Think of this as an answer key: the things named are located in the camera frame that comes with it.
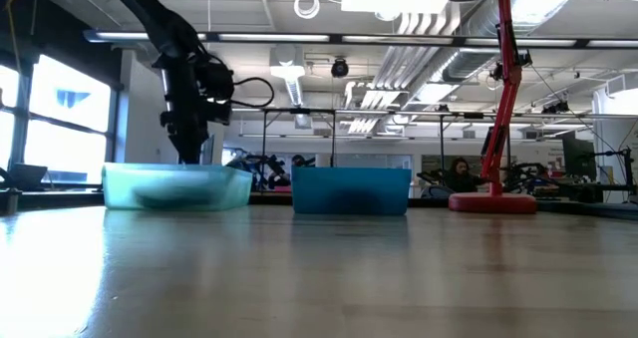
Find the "blue bin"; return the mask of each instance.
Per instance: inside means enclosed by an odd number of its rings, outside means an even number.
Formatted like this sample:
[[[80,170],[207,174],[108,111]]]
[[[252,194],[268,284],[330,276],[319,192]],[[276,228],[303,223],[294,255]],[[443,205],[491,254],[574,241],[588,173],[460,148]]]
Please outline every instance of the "blue bin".
[[[402,215],[408,209],[409,169],[293,168],[296,213]]]
[[[252,174],[222,166],[105,164],[109,209],[216,211],[248,204]]]

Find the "security camera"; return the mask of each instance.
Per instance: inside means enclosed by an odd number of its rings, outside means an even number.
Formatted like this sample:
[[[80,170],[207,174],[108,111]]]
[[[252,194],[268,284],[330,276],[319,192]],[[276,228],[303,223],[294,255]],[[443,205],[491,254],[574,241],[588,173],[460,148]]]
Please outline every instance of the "security camera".
[[[332,70],[330,71],[333,78],[343,78],[348,75],[348,64],[346,64],[346,59],[337,58],[335,59],[335,63],[332,65]]]

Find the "ceiling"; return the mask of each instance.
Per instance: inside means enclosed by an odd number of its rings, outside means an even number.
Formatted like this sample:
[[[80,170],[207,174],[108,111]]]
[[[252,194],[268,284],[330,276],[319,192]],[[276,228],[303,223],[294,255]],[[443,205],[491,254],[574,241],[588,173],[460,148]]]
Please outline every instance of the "ceiling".
[[[142,30],[142,26],[119,0],[53,0],[89,25],[100,29]],[[372,13],[342,12],[337,3],[321,1],[319,14],[301,19],[293,11],[294,0],[160,0],[182,15],[197,30],[217,32],[313,32],[313,33],[392,33],[399,25],[383,22]],[[476,3],[462,6],[467,14]],[[533,32],[538,36],[637,37],[638,2],[624,0],[570,0],[553,18]],[[268,45],[211,44],[215,52],[234,70],[237,79],[260,76],[277,89],[276,105],[289,106],[283,81],[269,75]],[[138,46],[141,57],[154,57],[150,46]],[[332,79],[331,62],[343,56],[350,65],[350,76],[374,76],[383,63],[387,48],[312,45],[303,47],[306,62],[313,62],[312,73],[301,78],[307,106],[332,107],[341,103],[346,80]],[[531,53],[534,66],[551,90],[533,70],[526,69],[516,108],[525,110],[531,103],[542,103],[551,91],[569,88],[570,107],[574,111],[591,109],[591,90],[601,81],[619,75],[622,70],[638,70],[638,53],[632,51],[542,51]],[[580,72],[580,79],[575,79]],[[487,70],[470,79],[448,100],[452,110],[491,110],[500,91]],[[264,100],[263,88],[257,84],[241,88],[236,98]]]

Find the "person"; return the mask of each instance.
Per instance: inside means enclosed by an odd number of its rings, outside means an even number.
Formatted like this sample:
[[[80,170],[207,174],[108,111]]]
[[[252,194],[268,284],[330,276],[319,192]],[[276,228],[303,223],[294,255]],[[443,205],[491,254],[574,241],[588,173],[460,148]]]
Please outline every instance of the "person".
[[[452,161],[450,170],[444,174],[446,187],[454,192],[476,192],[477,186],[484,184],[485,180],[470,173],[470,165],[463,158]]]

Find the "teal plastic tub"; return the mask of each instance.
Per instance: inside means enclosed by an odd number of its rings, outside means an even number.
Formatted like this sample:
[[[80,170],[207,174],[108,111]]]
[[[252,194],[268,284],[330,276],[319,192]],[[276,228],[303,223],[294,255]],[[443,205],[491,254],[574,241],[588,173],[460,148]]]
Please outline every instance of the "teal plastic tub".
[[[296,213],[403,215],[409,169],[293,168]]]
[[[222,166],[105,164],[109,209],[225,210],[248,204],[252,174]]]

